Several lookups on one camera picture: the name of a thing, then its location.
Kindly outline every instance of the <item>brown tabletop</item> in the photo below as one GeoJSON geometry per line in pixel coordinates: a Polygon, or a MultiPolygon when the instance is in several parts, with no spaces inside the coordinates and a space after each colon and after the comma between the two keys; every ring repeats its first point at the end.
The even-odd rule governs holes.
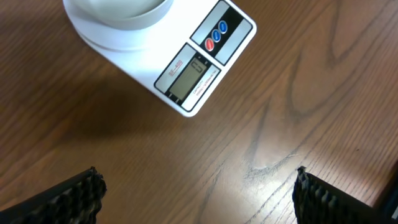
{"type": "Polygon", "coordinates": [[[95,166],[100,223],[295,223],[295,169],[373,205],[398,158],[398,1],[236,4],[258,32],[193,118],[0,1],[0,209],[95,166]]]}

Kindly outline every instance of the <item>white bowl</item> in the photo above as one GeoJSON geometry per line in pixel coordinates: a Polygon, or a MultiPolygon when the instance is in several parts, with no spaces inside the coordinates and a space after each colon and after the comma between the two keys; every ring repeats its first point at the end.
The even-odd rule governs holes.
{"type": "Polygon", "coordinates": [[[121,30],[138,30],[160,21],[173,0],[72,0],[101,22],[121,30]]]}

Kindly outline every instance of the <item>button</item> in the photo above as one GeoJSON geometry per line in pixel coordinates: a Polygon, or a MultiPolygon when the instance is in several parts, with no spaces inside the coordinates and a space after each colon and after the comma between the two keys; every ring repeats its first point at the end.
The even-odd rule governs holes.
{"type": "Polygon", "coordinates": [[[213,30],[211,33],[211,36],[213,37],[214,42],[218,43],[221,40],[221,34],[218,30],[213,30]]]}
{"type": "Polygon", "coordinates": [[[222,34],[225,34],[226,31],[228,30],[228,25],[226,24],[225,21],[220,21],[220,23],[218,24],[218,29],[222,34]]]}
{"type": "Polygon", "coordinates": [[[211,38],[207,38],[205,42],[206,49],[212,51],[214,49],[214,42],[211,38]]]}

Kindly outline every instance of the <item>red button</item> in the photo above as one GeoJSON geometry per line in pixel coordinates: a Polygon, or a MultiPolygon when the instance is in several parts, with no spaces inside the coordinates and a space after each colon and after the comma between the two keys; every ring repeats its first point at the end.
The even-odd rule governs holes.
{"type": "Polygon", "coordinates": [[[206,39],[205,45],[208,51],[212,51],[214,49],[214,42],[211,38],[206,39]]]}

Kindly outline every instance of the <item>white digital scale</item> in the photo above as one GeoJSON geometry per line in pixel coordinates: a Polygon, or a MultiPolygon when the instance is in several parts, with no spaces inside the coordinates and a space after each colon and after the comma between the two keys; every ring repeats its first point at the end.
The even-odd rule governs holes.
{"type": "Polygon", "coordinates": [[[165,16],[138,30],[107,26],[73,1],[79,0],[63,3],[80,37],[187,117],[198,113],[257,31],[230,0],[168,0],[165,16]]]}

